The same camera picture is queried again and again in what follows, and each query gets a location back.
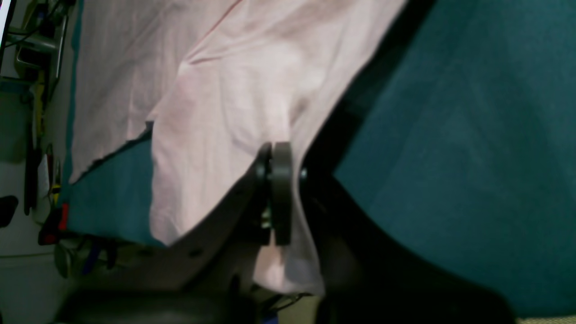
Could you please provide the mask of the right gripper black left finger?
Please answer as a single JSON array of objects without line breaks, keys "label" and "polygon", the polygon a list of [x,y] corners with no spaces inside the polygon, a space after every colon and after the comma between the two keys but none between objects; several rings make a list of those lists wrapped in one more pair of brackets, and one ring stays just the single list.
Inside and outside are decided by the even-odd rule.
[{"label": "right gripper black left finger", "polygon": [[291,242],[292,148],[265,143],[193,230],[143,263],[81,285],[56,324],[257,324],[259,250]]}]

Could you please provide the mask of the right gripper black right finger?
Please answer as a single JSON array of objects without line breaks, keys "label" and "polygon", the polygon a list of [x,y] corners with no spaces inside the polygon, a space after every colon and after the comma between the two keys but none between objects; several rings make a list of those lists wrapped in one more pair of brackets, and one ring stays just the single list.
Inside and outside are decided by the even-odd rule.
[{"label": "right gripper black right finger", "polygon": [[514,324],[498,293],[417,256],[385,233],[330,174],[297,172],[325,297],[317,324]]}]

